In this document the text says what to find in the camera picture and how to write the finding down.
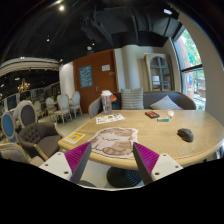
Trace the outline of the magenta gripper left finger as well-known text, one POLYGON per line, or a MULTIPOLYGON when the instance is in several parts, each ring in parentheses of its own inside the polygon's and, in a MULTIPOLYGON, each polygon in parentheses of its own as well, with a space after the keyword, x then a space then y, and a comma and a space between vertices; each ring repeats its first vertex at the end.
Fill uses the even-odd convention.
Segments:
POLYGON ((91 143, 86 142, 65 153, 65 158, 72 171, 71 181, 73 183, 78 184, 80 182, 91 151, 91 143))

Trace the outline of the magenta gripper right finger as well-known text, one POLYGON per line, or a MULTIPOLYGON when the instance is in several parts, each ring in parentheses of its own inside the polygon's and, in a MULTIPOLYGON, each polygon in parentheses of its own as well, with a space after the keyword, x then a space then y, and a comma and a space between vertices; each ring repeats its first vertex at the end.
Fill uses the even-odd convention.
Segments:
POLYGON ((159 155, 151 149, 134 142, 133 154, 138 166, 138 170, 145 185, 153 182, 151 173, 159 159, 159 155))

